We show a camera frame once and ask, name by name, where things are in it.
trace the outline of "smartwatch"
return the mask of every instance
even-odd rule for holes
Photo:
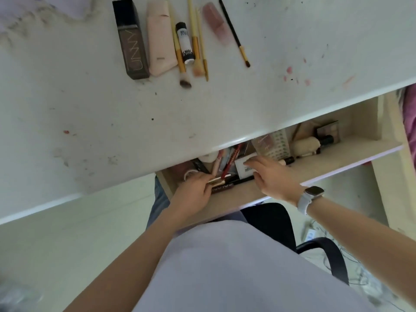
[[[300,196],[300,199],[297,203],[297,209],[302,215],[307,215],[306,209],[310,205],[312,201],[315,199],[318,199],[319,197],[322,197],[324,194],[324,190],[318,186],[312,186],[305,189],[302,196]]]

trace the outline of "watch face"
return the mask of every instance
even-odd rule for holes
[[[312,186],[312,187],[305,189],[305,192],[312,196],[319,196],[324,193],[324,190],[318,186]]]

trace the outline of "hand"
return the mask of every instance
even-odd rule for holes
[[[180,221],[202,210],[211,196],[212,186],[207,183],[213,178],[211,174],[202,172],[192,175],[178,187],[167,210]]]
[[[244,165],[257,171],[254,180],[263,194],[297,205],[306,187],[293,179],[288,167],[265,156],[254,156]]]

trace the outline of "gold makeup brush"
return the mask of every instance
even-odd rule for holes
[[[193,71],[194,76],[203,76],[205,74],[205,71],[202,65],[201,58],[199,56],[198,30],[196,29],[195,8],[192,5],[192,0],[188,0],[188,10],[189,10],[190,27],[192,30],[193,53],[195,54],[195,61],[193,62],[192,71]]]
[[[169,0],[168,0],[168,3],[169,3],[169,16],[171,17],[172,34],[174,35],[176,58],[178,59],[178,66],[179,66],[179,84],[184,89],[190,89],[192,85],[190,84],[189,77],[186,73],[184,60],[182,58],[182,52],[180,50],[179,38],[178,38],[178,34],[176,33],[176,28],[175,28],[175,22],[176,22],[175,10]]]
[[[204,64],[204,70],[205,70],[205,79],[208,82],[208,64],[207,59],[205,57],[205,46],[204,46],[204,39],[202,37],[202,26],[201,26],[201,14],[199,12],[198,8],[195,8],[196,12],[196,22],[198,23],[198,31],[199,31],[199,41],[201,43],[201,54],[202,54],[202,62]]]

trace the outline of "white watch strap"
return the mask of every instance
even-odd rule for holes
[[[306,209],[312,202],[314,198],[313,195],[303,192],[302,196],[300,196],[299,201],[297,202],[297,209],[302,215],[307,215]]]

